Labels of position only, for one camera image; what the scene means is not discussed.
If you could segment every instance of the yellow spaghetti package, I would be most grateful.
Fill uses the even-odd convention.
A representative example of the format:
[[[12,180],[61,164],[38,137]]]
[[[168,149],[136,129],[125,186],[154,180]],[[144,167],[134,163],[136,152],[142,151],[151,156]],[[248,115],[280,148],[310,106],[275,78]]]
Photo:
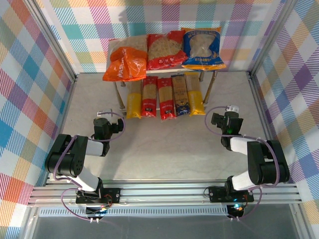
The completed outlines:
[[[204,115],[203,96],[200,91],[199,77],[196,72],[185,72],[190,115]]]
[[[132,81],[129,83],[126,118],[141,118],[142,81]]]
[[[188,59],[182,67],[192,70],[213,71],[226,68],[219,57],[220,31],[218,28],[182,28],[184,52]]]

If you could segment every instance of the gray floor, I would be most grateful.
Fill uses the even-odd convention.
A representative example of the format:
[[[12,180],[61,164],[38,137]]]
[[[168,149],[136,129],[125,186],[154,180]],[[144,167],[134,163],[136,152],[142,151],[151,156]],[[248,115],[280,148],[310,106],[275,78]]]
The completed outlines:
[[[210,77],[206,73],[202,90],[207,89]],[[90,136],[97,111],[117,111],[113,83],[101,79],[102,74],[80,75],[64,133]],[[265,137],[245,72],[218,74],[208,109],[229,104],[240,107],[242,134]],[[247,170],[247,157],[226,150],[220,138],[205,128],[204,116],[126,122],[126,132],[110,143],[106,157],[86,157],[85,166],[102,179],[226,179]]]
[[[99,224],[90,224],[75,217],[39,217],[33,238],[297,239],[299,237],[289,205],[260,205],[257,211],[240,222],[231,222],[225,216],[106,217]]]

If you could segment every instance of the metal bracket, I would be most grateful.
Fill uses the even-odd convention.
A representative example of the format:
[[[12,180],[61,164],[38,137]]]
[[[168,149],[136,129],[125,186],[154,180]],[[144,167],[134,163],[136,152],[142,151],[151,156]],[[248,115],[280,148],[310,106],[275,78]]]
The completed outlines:
[[[101,197],[90,197],[90,194],[77,191],[76,204],[108,204],[111,197],[112,204],[120,202],[121,189],[120,188],[103,188],[101,190]]]
[[[253,193],[247,190],[228,192],[225,187],[213,186],[208,188],[208,192],[211,203],[246,203],[254,201]]]

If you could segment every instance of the white floor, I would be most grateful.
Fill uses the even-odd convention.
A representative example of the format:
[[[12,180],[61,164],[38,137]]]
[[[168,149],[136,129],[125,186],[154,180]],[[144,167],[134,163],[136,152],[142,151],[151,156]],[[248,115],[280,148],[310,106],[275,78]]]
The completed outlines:
[[[210,77],[206,73],[202,88],[207,89]],[[229,104],[240,107],[242,134],[265,137],[245,72],[218,73],[207,109]],[[103,82],[102,74],[82,74],[63,132],[90,136],[97,111],[118,108],[113,83]],[[104,180],[226,179],[247,170],[247,157],[226,150],[220,138],[205,128],[204,116],[126,122],[125,133],[110,143],[106,157],[86,157],[85,166]],[[221,133],[216,126],[211,129]]]

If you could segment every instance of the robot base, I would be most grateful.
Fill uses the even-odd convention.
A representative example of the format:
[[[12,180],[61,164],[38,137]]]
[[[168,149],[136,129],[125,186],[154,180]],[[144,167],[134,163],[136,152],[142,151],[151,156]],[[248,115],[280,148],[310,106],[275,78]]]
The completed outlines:
[[[211,203],[245,203],[253,202],[254,196],[248,190],[236,191],[232,185],[232,176],[227,178],[224,187],[212,186],[208,188],[209,200]]]
[[[103,182],[99,178],[98,187],[95,191],[77,191],[76,204],[108,204],[112,199],[112,204],[120,202],[120,188],[104,188]]]

